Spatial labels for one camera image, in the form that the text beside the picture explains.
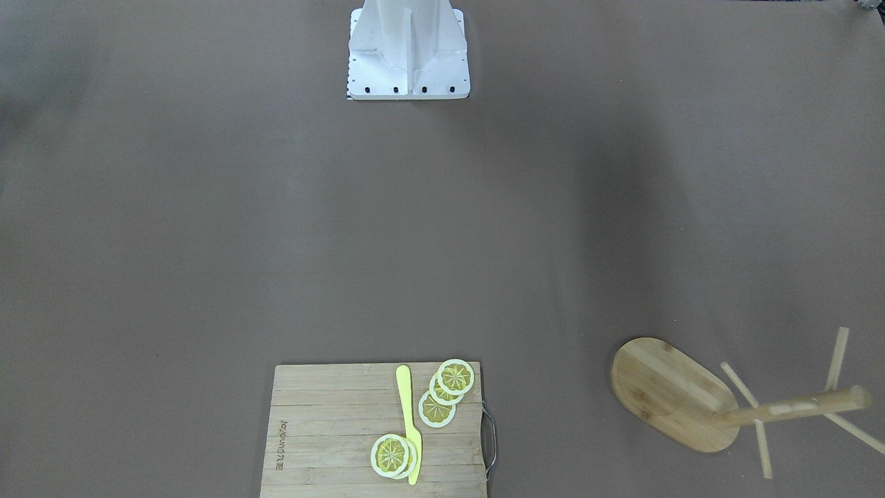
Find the wooden cup storage rack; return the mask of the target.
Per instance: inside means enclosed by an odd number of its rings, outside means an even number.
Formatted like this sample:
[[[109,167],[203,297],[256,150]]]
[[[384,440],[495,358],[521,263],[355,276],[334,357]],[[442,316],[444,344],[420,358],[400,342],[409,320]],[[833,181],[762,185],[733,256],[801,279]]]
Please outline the wooden cup storage rack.
[[[815,394],[760,403],[728,363],[720,365],[726,374],[722,380],[672,344],[652,337],[633,338],[617,350],[611,360],[611,387],[632,415],[690,450],[726,450],[740,428],[752,426],[763,476],[771,479],[766,423],[822,416],[883,453],[879,439],[844,417],[872,403],[871,393],[861,385],[837,386],[849,334],[849,328],[838,328],[825,387]]]

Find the lemon slice top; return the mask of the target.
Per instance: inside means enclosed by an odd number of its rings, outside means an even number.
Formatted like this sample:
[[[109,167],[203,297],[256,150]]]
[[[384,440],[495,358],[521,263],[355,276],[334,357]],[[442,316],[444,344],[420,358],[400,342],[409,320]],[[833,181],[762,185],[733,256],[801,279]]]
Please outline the lemon slice top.
[[[436,372],[440,388],[449,395],[463,395],[473,388],[475,373],[470,363],[458,358],[443,362]]]

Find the yellow plastic knife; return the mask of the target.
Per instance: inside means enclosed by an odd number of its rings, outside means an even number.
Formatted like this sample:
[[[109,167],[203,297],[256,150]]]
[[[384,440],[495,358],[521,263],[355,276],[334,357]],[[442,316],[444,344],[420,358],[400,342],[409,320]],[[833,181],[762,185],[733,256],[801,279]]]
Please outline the yellow plastic knife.
[[[412,399],[412,378],[409,365],[399,365],[395,370],[396,387],[402,408],[402,418],[404,419],[404,430],[408,441],[416,448],[415,466],[408,474],[408,483],[414,486],[418,482],[420,470],[422,466],[422,435],[418,431],[414,422],[414,402]]]

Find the lemon slice middle stack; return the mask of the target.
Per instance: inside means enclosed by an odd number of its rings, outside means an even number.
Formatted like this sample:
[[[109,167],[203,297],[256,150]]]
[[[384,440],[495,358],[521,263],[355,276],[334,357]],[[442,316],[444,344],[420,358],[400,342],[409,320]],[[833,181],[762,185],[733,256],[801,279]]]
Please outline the lemon slice middle stack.
[[[430,397],[434,399],[436,403],[445,406],[453,406],[456,403],[460,403],[464,398],[464,394],[454,395],[445,391],[445,389],[442,388],[442,385],[438,382],[437,374],[434,374],[429,381],[429,393]]]

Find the lemon slice stack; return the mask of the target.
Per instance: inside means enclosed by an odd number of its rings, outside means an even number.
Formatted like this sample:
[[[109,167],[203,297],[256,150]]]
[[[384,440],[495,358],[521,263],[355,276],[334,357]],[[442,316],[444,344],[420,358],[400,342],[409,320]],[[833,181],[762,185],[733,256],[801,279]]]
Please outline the lemon slice stack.
[[[446,405],[439,403],[432,396],[430,391],[426,391],[418,401],[418,416],[427,427],[440,428],[449,425],[456,413],[456,405]]]
[[[429,381],[429,393],[430,397],[434,399],[436,403],[445,406],[453,406],[456,403],[460,403],[464,398],[464,394],[454,395],[445,391],[445,389],[442,388],[442,385],[438,382],[437,374],[434,374]]]

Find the lemon slice lower stack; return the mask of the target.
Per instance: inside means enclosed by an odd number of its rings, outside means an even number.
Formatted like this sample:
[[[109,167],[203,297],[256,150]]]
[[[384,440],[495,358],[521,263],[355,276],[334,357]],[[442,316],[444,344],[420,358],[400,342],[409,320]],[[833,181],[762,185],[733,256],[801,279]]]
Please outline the lemon slice lower stack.
[[[432,396],[430,391],[426,391],[418,401],[418,416],[427,427],[440,428],[449,425],[456,413],[456,405],[446,405],[439,403]]]

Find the bamboo cutting board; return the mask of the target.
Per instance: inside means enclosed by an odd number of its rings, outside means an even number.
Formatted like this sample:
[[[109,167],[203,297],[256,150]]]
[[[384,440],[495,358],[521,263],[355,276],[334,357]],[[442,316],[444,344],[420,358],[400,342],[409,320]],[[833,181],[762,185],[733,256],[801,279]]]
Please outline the bamboo cutting board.
[[[449,425],[427,427],[418,401],[444,360],[366,365],[279,365],[274,371],[262,497],[485,497],[499,457],[481,366]],[[382,478],[370,464],[374,441],[407,437],[395,370],[411,369],[414,422],[422,435],[418,482]]]

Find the lemon slice under front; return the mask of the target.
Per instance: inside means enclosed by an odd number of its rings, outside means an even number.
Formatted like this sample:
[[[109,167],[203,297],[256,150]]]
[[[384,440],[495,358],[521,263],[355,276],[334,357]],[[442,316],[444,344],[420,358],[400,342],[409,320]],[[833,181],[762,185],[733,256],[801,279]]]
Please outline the lemon slice under front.
[[[411,441],[411,439],[406,438],[406,439],[404,439],[404,441],[405,441],[405,444],[407,444],[407,449],[408,449],[407,466],[404,467],[404,470],[402,470],[402,472],[399,472],[391,477],[392,479],[395,479],[395,480],[401,480],[401,479],[408,478],[408,476],[411,475],[412,470],[415,469],[416,464],[418,462],[418,449],[417,449],[416,445],[414,445],[414,443]]]

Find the white metal robot mount base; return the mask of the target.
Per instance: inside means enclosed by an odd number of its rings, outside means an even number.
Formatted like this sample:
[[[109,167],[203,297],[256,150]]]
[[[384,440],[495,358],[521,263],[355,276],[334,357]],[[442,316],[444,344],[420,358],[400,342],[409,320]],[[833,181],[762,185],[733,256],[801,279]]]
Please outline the white metal robot mount base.
[[[347,98],[470,95],[465,16],[449,1],[366,1],[351,12],[348,50]]]

